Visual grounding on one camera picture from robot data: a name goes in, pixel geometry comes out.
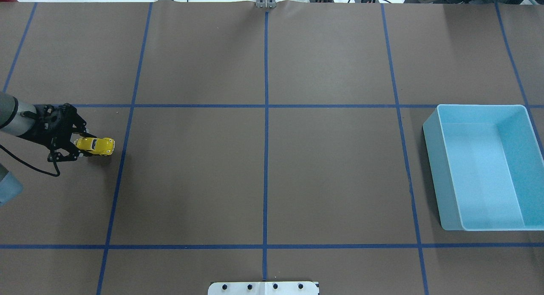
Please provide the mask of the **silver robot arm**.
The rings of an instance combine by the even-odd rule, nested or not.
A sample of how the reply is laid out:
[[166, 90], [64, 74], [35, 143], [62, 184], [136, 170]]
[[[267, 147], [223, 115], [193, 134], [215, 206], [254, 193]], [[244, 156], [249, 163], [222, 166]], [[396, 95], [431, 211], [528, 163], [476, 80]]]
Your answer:
[[5, 92], [0, 96], [0, 130], [3, 133], [44, 146], [47, 161], [55, 172], [41, 170], [17, 157], [3, 145], [1, 150], [33, 171], [59, 177], [59, 162], [73, 162], [80, 157], [91, 157], [90, 151], [81, 150], [71, 140], [74, 134], [94, 138], [87, 131], [87, 122], [70, 103], [63, 105], [31, 105]]

